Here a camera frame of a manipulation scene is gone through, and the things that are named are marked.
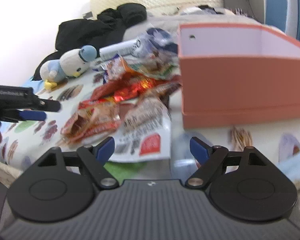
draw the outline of open box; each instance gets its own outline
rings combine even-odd
[[[300,117],[300,42],[264,25],[182,24],[185,128]]]

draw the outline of bed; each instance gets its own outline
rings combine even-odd
[[[223,8],[223,0],[91,0],[90,9],[95,17],[106,8],[115,8],[126,2],[141,3],[146,6],[148,20],[129,28],[124,40],[130,40],[143,33],[150,26],[162,28],[176,33],[178,25],[183,22],[233,22],[256,24],[253,19],[234,15]],[[176,15],[182,9],[193,5],[206,4],[214,7],[223,15],[181,17]],[[37,95],[41,98],[57,99],[65,90],[76,87],[76,93],[61,102],[61,113],[48,113],[46,122],[27,121],[17,125],[2,128],[3,141],[0,145],[0,182],[9,186],[22,171],[29,167],[50,147],[58,145],[60,128],[73,113],[76,105],[89,97],[92,90],[101,82],[94,82],[95,72],[87,71],[80,78],[70,80],[64,87],[52,92],[42,90],[42,84],[36,84]],[[185,133],[182,125],[181,92],[178,91],[170,98],[170,114],[172,119],[172,141]],[[240,150],[240,144],[231,141],[230,132],[233,127],[196,129],[195,132],[204,136],[213,145],[223,145],[229,149]],[[274,164],[281,162],[282,171],[289,167],[289,159],[300,152],[300,119],[243,125],[236,128],[237,136],[246,133],[251,144],[262,152]],[[64,151],[75,150],[73,147],[62,146]],[[107,169],[119,181],[128,178],[138,179],[167,179],[171,178],[170,161],[153,161],[136,164],[109,164]],[[300,190],[300,172],[292,178]]]

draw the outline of white logo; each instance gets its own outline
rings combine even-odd
[[[4,91],[4,90],[0,90],[0,95],[23,97],[22,92],[13,92],[13,91]]]
[[[156,183],[155,183],[154,181],[151,181],[151,182],[148,183],[148,186],[152,187],[152,186],[154,186],[155,184],[156,184]]]

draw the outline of plush toy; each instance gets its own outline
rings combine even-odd
[[[60,59],[45,62],[40,68],[44,88],[51,90],[67,76],[79,77],[89,68],[89,62],[95,60],[96,57],[97,50],[93,46],[86,45],[81,49],[67,51]]]

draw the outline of gray ribbed surface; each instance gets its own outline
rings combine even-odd
[[[17,220],[2,233],[6,240],[276,240],[300,239],[288,220],[250,225],[224,217],[205,194],[178,180],[126,180],[103,191],[79,216],[56,224]]]

